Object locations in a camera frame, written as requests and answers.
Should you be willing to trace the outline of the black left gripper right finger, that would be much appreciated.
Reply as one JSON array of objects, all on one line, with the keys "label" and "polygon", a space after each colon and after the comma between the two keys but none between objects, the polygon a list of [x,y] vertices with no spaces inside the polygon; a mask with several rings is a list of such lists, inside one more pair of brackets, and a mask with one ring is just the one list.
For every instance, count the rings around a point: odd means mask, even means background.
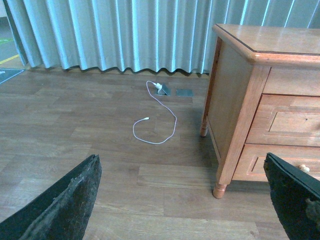
[{"label": "black left gripper right finger", "polygon": [[290,240],[320,238],[320,181],[309,174],[268,176],[270,198]]}]

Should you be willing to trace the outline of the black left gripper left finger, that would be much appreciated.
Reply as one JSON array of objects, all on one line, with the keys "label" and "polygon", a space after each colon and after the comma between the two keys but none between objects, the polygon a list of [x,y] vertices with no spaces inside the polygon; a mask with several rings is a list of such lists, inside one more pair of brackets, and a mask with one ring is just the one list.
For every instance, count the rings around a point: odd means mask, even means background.
[{"label": "black left gripper left finger", "polygon": [[91,155],[46,191],[0,224],[2,240],[81,240],[102,176]]}]

